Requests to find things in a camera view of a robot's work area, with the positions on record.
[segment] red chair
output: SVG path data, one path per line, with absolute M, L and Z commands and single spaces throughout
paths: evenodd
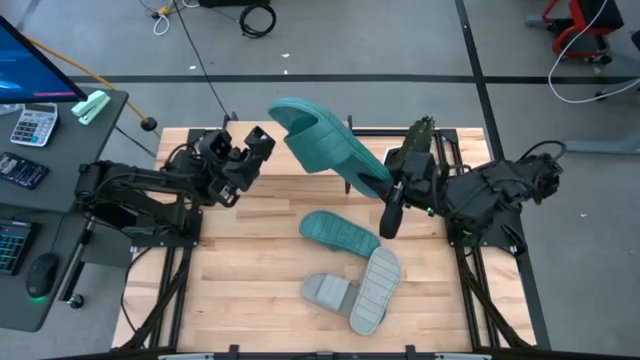
M 553 52 L 560 55 L 564 50 L 565 44 L 568 44 L 573 36 L 583 31 L 598 14 L 605 0 L 570 0 L 569 10 L 571 17 L 566 19 L 553 19 L 549 17 L 551 10 L 558 4 L 560 0 L 552 0 L 542 15 L 542 21 L 547 24 L 547 30 L 556 35 L 553 43 Z M 605 5 L 602 13 L 593 25 L 578 39 L 572 46 L 571 50 L 564 53 L 567 57 L 584 57 L 591 61 L 600 60 L 604 63 L 611 61 L 611 58 L 602 59 L 609 51 L 609 45 L 605 39 L 608 35 L 624 26 L 622 16 L 618 10 L 615 0 L 609 0 Z M 591 44 L 581 41 L 582 37 L 590 37 Z

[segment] black desk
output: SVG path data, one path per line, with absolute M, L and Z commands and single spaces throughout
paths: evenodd
M 91 94 L 94 88 L 82 88 Z M 106 91 L 109 104 L 89 124 L 82 125 L 71 113 L 75 103 L 58 104 L 59 126 L 44 148 L 16 145 L 9 136 L 20 112 L 0 116 L 0 154 L 8 151 L 49 168 L 49 175 L 35 190 L 0 182 L 0 204 L 65 213 L 71 211 L 78 180 L 78 166 L 100 157 L 107 139 L 129 95 L 123 91 Z
M 97 89 L 83 90 L 90 94 Z M 40 225 L 38 236 L 18 274 L 0 276 L 0 328 L 32 332 L 39 330 L 56 299 L 88 224 L 79 213 L 69 212 L 73 207 L 78 167 L 99 159 L 129 96 L 123 91 L 106 92 L 111 102 L 89 126 L 78 123 L 77 117 L 71 114 L 73 103 L 60 104 L 60 127 L 45 148 L 10 143 L 9 134 L 18 114 L 0 116 L 0 152 L 10 151 L 50 169 L 47 178 L 33 191 L 0 182 L 0 204 L 5 204 L 0 205 L 0 217 L 11 218 L 23 213 L 16 216 L 16 220 Z M 46 211 L 24 213 L 34 209 Z M 61 227 L 55 240 L 58 226 Z M 58 255 L 60 260 L 54 286 L 45 301 L 34 302 L 27 295 L 27 271 L 36 257 L 49 251 Z

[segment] floor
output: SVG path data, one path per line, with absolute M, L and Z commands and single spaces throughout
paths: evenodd
M 241 119 L 267 119 L 280 96 L 328 104 L 355 125 L 408 125 L 425 113 L 442 127 L 485 127 L 474 73 L 452 0 L 273 0 L 278 24 L 268 37 L 242 37 L 230 19 L 208 9 L 183 16 L 214 77 L 227 109 Z M 146 0 L 160 6 L 161 0 Z M 555 61 L 552 39 L 523 26 L 546 0 L 465 0 L 477 57 L 504 152 L 517 158 L 540 140 L 615 139 L 640 126 L 633 93 L 605 103 L 568 105 L 544 81 Z M 640 60 L 629 39 L 640 28 L 635 0 L 617 0 L 626 26 L 610 36 L 616 52 Z M 237 17 L 238 8 L 220 11 Z M 177 14 L 162 36 L 132 0 L 5 0 L 0 13 L 25 33 L 101 75 L 120 77 L 116 86 L 161 127 L 220 125 L 223 113 L 200 76 Z M 66 64 L 65 73 L 82 75 Z M 334 75 L 327 78 L 298 75 Z M 414 76 L 376 76 L 402 74 Z M 557 89 L 571 99 L 591 97 L 593 69 L 566 61 L 556 73 Z M 632 76 L 615 63 L 599 75 Z M 580 77 L 581 85 L 567 85 Z M 154 149 L 125 110 L 120 127 Z M 152 159 L 114 134 L 104 158 L 138 166 Z M 551 345 L 556 350 L 640 354 L 640 245 L 634 224 L 640 192 L 638 159 L 568 154 L 560 191 L 523 214 L 534 275 Z M 87 304 L 71 311 L 56 304 L 35 334 L 0 330 L 0 358 L 43 358 L 105 351 L 118 312 L 124 271 L 88 267 L 80 290 Z

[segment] calculator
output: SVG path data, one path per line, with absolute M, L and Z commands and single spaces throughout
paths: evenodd
M 14 144 L 43 147 L 58 122 L 58 106 L 53 103 L 25 104 L 11 134 Z

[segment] computer mouse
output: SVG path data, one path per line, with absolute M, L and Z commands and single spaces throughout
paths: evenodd
M 58 256 L 46 253 L 38 256 L 27 273 L 27 293 L 32 298 L 46 296 L 53 287 L 58 269 Z

